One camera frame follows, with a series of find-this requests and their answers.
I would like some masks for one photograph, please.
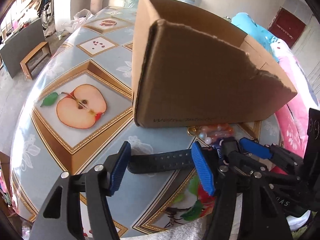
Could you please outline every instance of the red door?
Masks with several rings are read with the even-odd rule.
[[[291,48],[300,37],[306,25],[285,9],[281,9],[269,31],[284,40]]]

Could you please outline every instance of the blue blanket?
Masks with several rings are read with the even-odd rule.
[[[236,16],[232,18],[231,23],[251,35],[273,56],[276,62],[279,62],[278,58],[273,55],[270,47],[270,43],[278,40],[276,36],[264,27],[256,24],[247,13],[237,13]]]

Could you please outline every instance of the cardboard box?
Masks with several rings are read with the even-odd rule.
[[[297,94],[254,38],[176,0],[139,0],[132,91],[142,127],[263,120]]]

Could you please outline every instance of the table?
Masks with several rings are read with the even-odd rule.
[[[196,140],[205,146],[188,135],[186,127],[144,129],[134,124],[131,61],[135,17],[131,8],[104,8],[61,45],[37,78],[19,117],[11,152],[13,200],[25,219],[35,220],[63,171],[87,172],[116,153],[125,140],[131,144],[132,154],[182,150]],[[88,121],[79,123],[82,115],[67,109],[74,113],[81,109],[68,105],[61,92],[71,94],[69,97],[94,94],[92,107],[104,114],[95,119],[86,116]],[[255,136],[261,144],[281,144],[274,115],[262,122],[232,126],[237,139]],[[119,191],[108,198],[119,236],[141,236],[180,226],[178,221],[169,223],[165,210],[177,208],[178,218],[183,209],[192,206],[197,192],[190,188],[196,180],[192,169],[140,175],[126,171]],[[84,233],[90,237],[85,194],[80,204]]]

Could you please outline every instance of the gold frame pattern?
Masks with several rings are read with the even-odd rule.
[[[93,27],[93,26],[90,26],[91,23],[93,22],[98,22],[98,21],[101,21],[101,20],[106,20],[106,19],[115,19],[117,21],[121,21],[121,22],[124,22],[125,25],[123,26],[120,26],[120,27],[114,27],[114,28],[109,28],[109,29],[106,29],[106,30],[103,30],[101,28],[97,28],[97,27]],[[106,17],[106,18],[101,18],[101,19],[97,19],[97,20],[94,20],[92,22],[88,22],[87,24],[81,26],[82,28],[86,28],[86,29],[89,29],[89,30],[92,30],[96,33],[99,33],[99,34],[106,34],[106,33],[109,33],[109,32],[113,32],[113,31],[116,31],[116,30],[120,30],[120,29],[123,29],[123,28],[126,28],[126,27],[130,27],[130,26],[133,26],[134,24],[131,23],[131,22],[128,22],[128,21],[125,21],[123,19],[119,19],[117,17],[114,17],[114,16],[110,16],[110,17]]]
[[[29,200],[29,198],[27,197],[26,193],[22,189],[22,187],[21,187],[21,185],[20,185],[20,183],[18,181],[18,178],[17,178],[17,176],[16,176],[14,171],[11,172],[10,183],[12,185],[12,187],[11,187],[12,194],[16,195],[17,198],[19,198],[20,201],[23,203],[25,208],[30,212],[31,217],[29,217],[28,220],[30,222],[33,222],[36,219],[36,216],[38,214],[38,210],[32,204],[32,202]]]
[[[119,6],[107,6],[104,9],[112,9],[112,10],[119,10],[119,9],[123,9],[123,7],[119,7]]]
[[[70,49],[70,48],[73,47],[72,44],[67,43],[67,42],[64,42],[64,43],[62,43],[62,44],[60,45],[59,49],[60,49],[63,45],[67,45],[67,47],[64,48],[63,50],[59,51],[58,53],[55,53],[55,54],[51,57],[51,59],[57,57],[57,56],[58,56],[59,54],[61,54],[62,52],[64,52],[64,51],[66,51],[67,49]]]
[[[143,223],[141,227],[155,230],[158,232],[166,231],[167,229],[153,226],[152,223],[155,222],[158,219],[158,217],[160,217],[163,214],[164,210],[172,203],[176,196],[179,195],[179,193],[181,193],[185,189],[185,187],[188,185],[189,181],[195,174],[196,169],[193,169],[189,173],[187,178],[183,181],[183,183],[179,186],[179,188],[174,192],[174,194],[172,194],[171,197],[164,203],[164,205],[162,205],[161,208],[158,209],[158,211],[155,214],[153,214],[145,223]]]
[[[122,45],[122,47],[124,47],[124,48],[126,48],[126,49],[128,49],[128,50],[132,51],[132,50],[133,50],[133,41],[130,41],[130,42],[128,42],[128,43],[126,43],[126,44]]]
[[[87,206],[87,199],[80,194],[80,200],[82,201],[83,204],[85,204]],[[119,224],[117,221],[113,220],[114,225],[116,226],[116,228],[119,228],[120,231],[118,232],[118,236],[121,237],[123,236],[123,234],[128,231],[128,228],[126,228],[125,226]]]
[[[117,11],[117,10],[113,10],[113,11],[109,11],[109,12],[104,12],[104,14],[108,14],[110,16],[114,16],[114,15],[120,15],[123,14],[123,12]]]
[[[135,224],[132,226],[133,229],[140,231],[142,233],[145,234],[150,234],[149,231],[144,230],[144,224],[146,223],[142,223],[140,224],[141,220],[144,220],[144,218],[148,215],[148,210],[151,210],[158,202],[159,200],[161,200],[161,198],[163,197],[164,193],[167,191],[168,187],[171,185],[171,183],[174,181],[174,179],[177,177],[178,172],[175,171],[172,176],[169,178],[169,180],[167,181],[166,185],[161,189],[161,192],[159,193],[159,195],[156,197],[156,199],[153,201],[153,203],[147,208],[147,210],[144,212],[144,214],[135,222]]]
[[[81,47],[82,44],[87,43],[88,41],[95,40],[95,39],[97,39],[97,38],[103,38],[103,39],[105,39],[106,41],[111,42],[114,46],[112,46],[112,47],[110,47],[110,48],[107,48],[107,49],[105,49],[105,50],[102,50],[102,51],[100,51],[100,52],[98,52],[98,53],[96,53],[96,54],[91,54],[89,51],[87,51],[86,49],[84,49],[83,47]],[[107,51],[107,50],[109,50],[109,49],[113,49],[113,48],[118,47],[118,46],[119,46],[119,44],[115,43],[115,42],[112,41],[112,40],[109,40],[108,38],[106,38],[106,37],[104,37],[104,36],[98,36],[98,37],[95,37],[95,38],[93,38],[93,39],[84,41],[84,42],[82,42],[82,43],[80,43],[80,44],[77,45],[77,47],[78,47],[79,49],[81,49],[84,53],[86,53],[86,54],[89,55],[90,57],[95,57],[95,56],[97,56],[97,55],[99,55],[99,54],[101,54],[101,53],[103,53],[103,52],[105,52],[105,51]]]
[[[262,121],[255,121],[254,125],[253,125],[253,129],[251,129],[251,127],[245,122],[237,123],[237,125],[245,133],[247,133],[251,138],[259,139],[260,138],[261,123],[262,123]]]
[[[91,59],[79,64],[49,84],[42,91],[39,96],[39,100],[53,92],[62,84],[83,73],[89,73],[115,92],[131,100],[131,89]],[[109,120],[109,122],[99,127],[95,132],[79,142],[75,147],[70,147],[45,121],[36,107],[34,107],[31,112],[31,120],[47,150],[60,168],[64,171],[69,171],[71,174],[80,173],[100,152],[100,150],[107,145],[132,119],[132,107],[129,107],[112,120]]]

